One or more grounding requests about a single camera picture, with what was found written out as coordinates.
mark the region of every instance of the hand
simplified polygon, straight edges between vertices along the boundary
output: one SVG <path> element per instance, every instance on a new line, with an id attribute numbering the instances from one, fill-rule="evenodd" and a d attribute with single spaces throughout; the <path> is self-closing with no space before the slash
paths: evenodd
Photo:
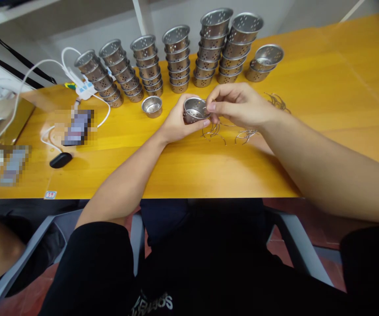
<path id="1" fill-rule="evenodd" d="M 247 83 L 218 85 L 206 102 L 214 124 L 220 122 L 219 116 L 224 116 L 233 124 L 246 129 L 259 129 L 263 123 L 282 113 Z"/>
<path id="2" fill-rule="evenodd" d="M 156 132 L 166 144 L 181 140 L 189 134 L 203 129 L 210 124 L 210 120 L 205 119 L 190 125 L 185 125 L 183 117 L 184 102 L 191 97 L 198 96 L 189 93 L 182 94 L 162 126 Z"/>

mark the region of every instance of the yellow table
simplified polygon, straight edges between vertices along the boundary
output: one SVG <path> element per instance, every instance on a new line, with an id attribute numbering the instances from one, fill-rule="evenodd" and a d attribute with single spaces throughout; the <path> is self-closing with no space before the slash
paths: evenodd
<path id="1" fill-rule="evenodd" d="M 379 161 L 379 15 L 321 29 L 304 29 L 255 41 L 248 61 L 262 45 L 283 47 L 285 57 L 260 83 L 258 92 L 277 93 L 292 114 L 327 137 Z M 191 69 L 196 54 L 191 55 Z M 47 190 L 56 198 L 91 198 L 103 180 L 162 124 L 179 94 L 170 90 L 166 62 L 160 62 L 164 81 L 163 114 L 150 119 L 141 102 L 125 98 L 112 109 L 106 123 L 86 146 L 68 147 L 74 159 L 62 169 L 48 162 L 57 154 L 40 142 L 41 133 L 55 122 L 67 123 L 76 98 L 63 86 L 36 90 L 24 97 L 38 107 L 17 144 L 32 145 L 32 155 L 16 187 L 0 187 L 0 198 L 42 198 Z M 243 74 L 237 82 L 246 81 Z M 187 90 L 202 98 L 206 88 L 192 81 Z M 107 112 L 103 102 L 91 98 L 82 108 L 93 108 L 96 121 Z M 166 147 L 147 184 L 145 198 L 294 197 L 299 192 L 261 136 L 246 145 L 234 144 L 240 128 L 223 127 L 211 141 L 195 133 Z M 64 127 L 51 133 L 59 145 Z"/>

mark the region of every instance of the sticker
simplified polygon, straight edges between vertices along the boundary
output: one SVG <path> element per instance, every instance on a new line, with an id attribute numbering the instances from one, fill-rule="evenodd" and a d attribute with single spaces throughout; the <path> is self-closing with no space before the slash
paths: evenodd
<path id="1" fill-rule="evenodd" d="M 44 199 L 46 200 L 54 200 L 54 198 L 56 197 L 56 191 L 47 191 L 46 192 L 46 195 L 44 196 Z"/>

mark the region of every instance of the perforated metal cup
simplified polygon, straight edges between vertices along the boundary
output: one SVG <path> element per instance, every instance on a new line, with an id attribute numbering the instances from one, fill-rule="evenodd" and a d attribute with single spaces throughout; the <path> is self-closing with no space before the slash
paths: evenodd
<path id="1" fill-rule="evenodd" d="M 126 51 L 123 50 L 119 39 L 112 39 L 100 49 L 98 55 L 105 61 L 107 66 L 110 66 L 126 58 Z"/>
<path id="2" fill-rule="evenodd" d="M 150 96 L 142 101 L 141 108 L 149 118 L 155 119 L 163 112 L 162 99 L 158 96 Z"/>
<path id="3" fill-rule="evenodd" d="M 128 96 L 131 102 L 139 102 L 144 98 L 144 90 L 142 89 L 142 85 L 139 84 L 137 87 L 132 90 L 124 90 L 125 94 Z"/>
<path id="4" fill-rule="evenodd" d="M 134 75 L 135 75 L 135 70 L 131 66 L 128 66 L 124 70 L 122 70 L 120 73 L 117 73 L 114 77 L 119 83 L 124 83 L 129 78 L 134 77 Z"/>
<path id="5" fill-rule="evenodd" d="M 205 48 L 201 46 L 201 42 L 198 43 L 198 57 L 205 61 L 217 61 L 220 59 L 220 54 L 223 47 Z"/>
<path id="6" fill-rule="evenodd" d="M 283 49 L 278 45 L 264 45 L 256 51 L 251 67 L 260 72 L 274 69 L 282 61 L 284 54 Z"/>
<path id="7" fill-rule="evenodd" d="M 161 97 L 162 94 L 163 94 L 163 81 L 162 81 L 162 85 L 157 90 L 147 91 L 147 95 L 149 95 L 149 96 L 158 96 L 158 97 Z"/>
<path id="8" fill-rule="evenodd" d="M 234 75 L 224 75 L 219 70 L 219 75 L 217 76 L 217 82 L 219 84 L 234 83 L 234 82 L 236 82 L 236 79 L 238 78 L 238 76 L 241 72 L 242 72 L 242 66 L 241 66 L 239 72 L 237 72 Z"/>
<path id="9" fill-rule="evenodd" d="M 207 78 L 198 78 L 193 76 L 192 79 L 194 81 L 194 85 L 197 86 L 198 88 L 205 88 L 208 86 L 211 81 L 213 80 L 214 74 L 212 74 L 210 77 Z"/>
<path id="10" fill-rule="evenodd" d="M 189 77 L 188 77 L 188 81 L 185 82 L 184 84 L 176 86 L 176 85 L 170 83 L 170 87 L 172 88 L 172 91 L 174 93 L 183 93 L 183 92 L 185 92 L 188 89 L 188 87 L 189 87 Z"/>
<path id="11" fill-rule="evenodd" d="M 169 77 L 172 79 L 180 79 L 182 77 L 185 77 L 186 75 L 189 74 L 189 72 L 191 71 L 190 70 L 190 66 L 188 65 L 187 68 L 181 70 L 181 71 L 177 71 L 177 72 L 173 72 L 170 70 L 170 68 L 168 68 L 169 70 Z"/>
<path id="12" fill-rule="evenodd" d="M 110 102 L 107 101 L 107 103 L 111 108 L 118 108 L 123 104 L 123 95 L 119 95 L 116 100 Z"/>
<path id="13" fill-rule="evenodd" d="M 103 100 L 105 100 L 106 102 L 113 102 L 119 96 L 120 96 L 120 90 L 118 88 L 116 88 L 115 92 L 113 92 L 112 94 L 110 94 L 110 95 L 108 95 L 106 97 L 103 97 Z"/>
<path id="14" fill-rule="evenodd" d="M 179 86 L 181 84 L 186 83 L 188 80 L 189 80 L 189 74 L 187 74 L 186 76 L 184 76 L 182 78 L 178 78 L 178 79 L 170 78 L 170 83 L 175 85 L 175 86 Z"/>
<path id="15" fill-rule="evenodd" d="M 198 58 L 195 61 L 197 67 L 200 67 L 201 69 L 214 69 L 217 67 L 217 61 L 205 61 L 202 60 L 199 55 L 197 55 Z"/>
<path id="16" fill-rule="evenodd" d="M 184 102 L 183 114 L 185 124 L 192 124 L 204 119 L 208 119 L 210 117 L 210 114 L 207 114 L 206 110 L 207 105 L 205 100 L 197 97 L 186 99 Z"/>
<path id="17" fill-rule="evenodd" d="M 212 75 L 214 75 L 214 73 L 216 72 L 217 65 L 218 65 L 218 62 L 216 62 L 216 67 L 213 69 L 202 69 L 198 66 L 195 66 L 194 76 L 200 79 L 209 78 Z"/>
<path id="18" fill-rule="evenodd" d="M 135 57 L 138 59 L 152 57 L 157 53 L 154 35 L 144 35 L 138 37 L 131 43 L 130 47 L 134 51 Z"/>
<path id="19" fill-rule="evenodd" d="M 267 70 L 265 72 L 259 72 L 253 69 L 251 66 L 249 66 L 249 69 L 245 73 L 245 77 L 251 82 L 260 82 L 266 79 L 273 69 Z"/>
<path id="20" fill-rule="evenodd" d="M 174 53 L 189 46 L 189 26 L 178 25 L 166 31 L 162 37 L 167 53 Z"/>
<path id="21" fill-rule="evenodd" d="M 203 37 L 201 32 L 199 33 L 201 36 L 201 46 L 205 48 L 217 48 L 217 47 L 223 47 L 224 41 L 226 39 L 226 35 L 223 35 L 221 37 L 212 37 L 212 38 L 207 38 Z"/>
<path id="22" fill-rule="evenodd" d="M 120 84 L 122 90 L 131 90 L 140 84 L 140 80 L 136 75 L 133 75 L 127 81 Z"/>
<path id="23" fill-rule="evenodd" d="M 222 68 L 233 68 L 233 67 L 237 67 L 239 65 L 242 65 L 245 60 L 246 60 L 246 56 L 248 55 L 249 51 L 246 53 L 246 55 L 242 58 L 236 58 L 236 59 L 233 59 L 233 58 L 227 58 L 226 56 L 222 56 L 222 58 L 220 59 L 220 67 Z"/>
<path id="24" fill-rule="evenodd" d="M 147 91 L 154 91 L 154 90 L 157 90 L 158 88 L 160 88 L 162 85 L 163 85 L 163 80 L 160 80 L 159 82 L 157 82 L 151 86 L 144 86 L 144 88 Z"/>
<path id="25" fill-rule="evenodd" d="M 157 82 L 159 82 L 161 79 L 162 79 L 161 73 L 159 73 L 157 76 L 154 76 L 152 78 L 148 78 L 148 79 L 141 78 L 142 84 L 144 86 L 152 86 L 156 84 Z"/>
<path id="26" fill-rule="evenodd" d="M 233 18 L 227 39 L 232 43 L 250 43 L 255 40 L 263 25 L 263 19 L 257 14 L 249 12 L 238 14 Z"/>
<path id="27" fill-rule="evenodd" d="M 252 42 L 246 44 L 235 44 L 227 41 L 222 54 L 226 58 L 242 58 L 251 50 L 251 44 Z"/>
<path id="28" fill-rule="evenodd" d="M 115 83 L 112 83 L 108 87 L 104 88 L 103 90 L 98 91 L 101 97 L 108 97 L 111 94 L 114 94 L 114 92 L 118 89 Z"/>
<path id="29" fill-rule="evenodd" d="M 180 50 L 180 51 L 177 51 L 176 53 L 167 53 L 166 52 L 166 59 L 168 61 L 178 61 L 178 60 L 181 60 L 185 57 L 187 57 L 189 54 L 190 54 L 190 50 L 189 50 L 189 46 Z"/>
<path id="30" fill-rule="evenodd" d="M 232 76 L 232 75 L 238 75 L 242 71 L 243 65 L 239 65 L 233 68 L 223 68 L 219 67 L 219 72 L 223 75 Z"/>
<path id="31" fill-rule="evenodd" d="M 100 78 L 97 81 L 93 81 L 92 84 L 94 88 L 97 91 L 101 91 L 106 89 L 108 86 L 111 86 L 113 83 L 113 80 L 111 79 L 110 75 L 105 75 L 104 77 Z"/>
<path id="32" fill-rule="evenodd" d="M 84 74 L 88 81 L 97 81 L 99 79 L 101 79 L 102 77 L 104 77 L 105 75 L 107 75 L 107 70 L 106 68 L 104 68 L 104 66 L 100 63 L 98 64 L 98 66 L 92 70 L 91 72 L 87 72 L 86 74 Z"/>
<path id="33" fill-rule="evenodd" d="M 140 69 L 140 77 L 144 79 L 153 78 L 160 73 L 159 63 L 154 64 L 150 67 L 139 68 Z"/>
<path id="34" fill-rule="evenodd" d="M 137 61 L 137 67 L 138 68 L 150 67 L 150 66 L 152 66 L 152 65 L 154 65 L 154 64 L 156 64 L 156 63 L 159 62 L 159 57 L 157 56 L 157 49 L 155 50 L 155 55 L 154 56 L 151 56 L 151 57 L 148 57 L 148 58 L 145 58 L 145 59 L 138 59 L 134 55 L 134 58 Z"/>
<path id="35" fill-rule="evenodd" d="M 220 8 L 210 11 L 201 18 L 201 36 L 206 38 L 221 37 L 227 34 L 233 10 Z"/>
<path id="36" fill-rule="evenodd" d="M 129 60 L 128 58 L 124 57 L 116 64 L 112 64 L 108 67 L 112 75 L 117 75 L 118 73 L 122 72 L 126 67 L 129 67 Z"/>
<path id="37" fill-rule="evenodd" d="M 82 73 L 86 73 L 95 69 L 99 64 L 100 58 L 96 56 L 96 52 L 94 50 L 87 50 L 75 60 L 74 66 Z"/>
<path id="38" fill-rule="evenodd" d="M 168 61 L 168 64 L 169 64 L 169 71 L 179 72 L 189 66 L 189 57 L 185 57 L 184 59 L 179 60 L 179 61 Z"/>

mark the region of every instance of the red tile floor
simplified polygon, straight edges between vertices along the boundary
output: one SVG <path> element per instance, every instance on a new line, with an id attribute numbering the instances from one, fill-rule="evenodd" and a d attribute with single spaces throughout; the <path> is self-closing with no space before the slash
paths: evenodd
<path id="1" fill-rule="evenodd" d="M 323 214 L 302 198 L 266 198 L 264 199 L 264 204 L 297 215 L 312 244 L 317 246 L 338 249 L 339 242 L 346 233 L 363 226 L 361 222 Z M 126 222 L 128 231 L 130 231 L 131 220 L 130 216 Z M 151 252 L 151 248 L 147 245 L 147 234 L 145 235 L 145 239 L 145 255 L 147 256 Z M 277 228 L 274 230 L 267 248 L 271 253 L 278 255 L 284 264 L 292 266 L 285 242 L 282 240 Z M 346 291 L 342 267 L 327 259 L 320 259 L 334 286 L 342 291 Z M 22 292 L 0 301 L 0 316 L 37 315 L 47 290 L 53 281 L 56 269 L 57 265 L 51 266 Z"/>

